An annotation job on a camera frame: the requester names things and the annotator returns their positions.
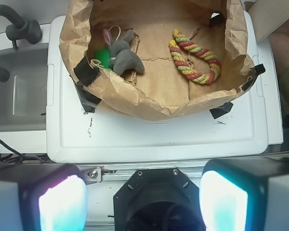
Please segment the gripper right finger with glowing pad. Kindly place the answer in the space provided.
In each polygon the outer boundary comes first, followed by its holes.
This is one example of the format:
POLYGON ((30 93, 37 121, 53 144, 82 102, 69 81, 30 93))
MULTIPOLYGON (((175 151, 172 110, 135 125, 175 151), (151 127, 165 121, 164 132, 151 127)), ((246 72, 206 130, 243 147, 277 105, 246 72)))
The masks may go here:
POLYGON ((208 161, 199 203, 210 231, 289 231, 289 157, 208 161))

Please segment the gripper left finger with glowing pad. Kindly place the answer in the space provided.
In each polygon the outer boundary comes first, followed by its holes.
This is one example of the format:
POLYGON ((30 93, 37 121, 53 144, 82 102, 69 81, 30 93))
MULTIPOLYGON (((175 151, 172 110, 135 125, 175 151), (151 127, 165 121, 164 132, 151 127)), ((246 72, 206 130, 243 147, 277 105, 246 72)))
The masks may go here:
POLYGON ((0 231, 81 231, 88 190, 74 164, 0 164, 0 231))

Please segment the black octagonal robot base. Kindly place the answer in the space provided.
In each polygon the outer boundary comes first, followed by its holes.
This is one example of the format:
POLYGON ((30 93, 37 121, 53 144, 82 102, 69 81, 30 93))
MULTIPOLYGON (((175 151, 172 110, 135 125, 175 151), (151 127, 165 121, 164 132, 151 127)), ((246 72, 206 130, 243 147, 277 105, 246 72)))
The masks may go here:
POLYGON ((140 169, 113 196, 117 231, 204 231, 199 187, 177 168, 140 169))

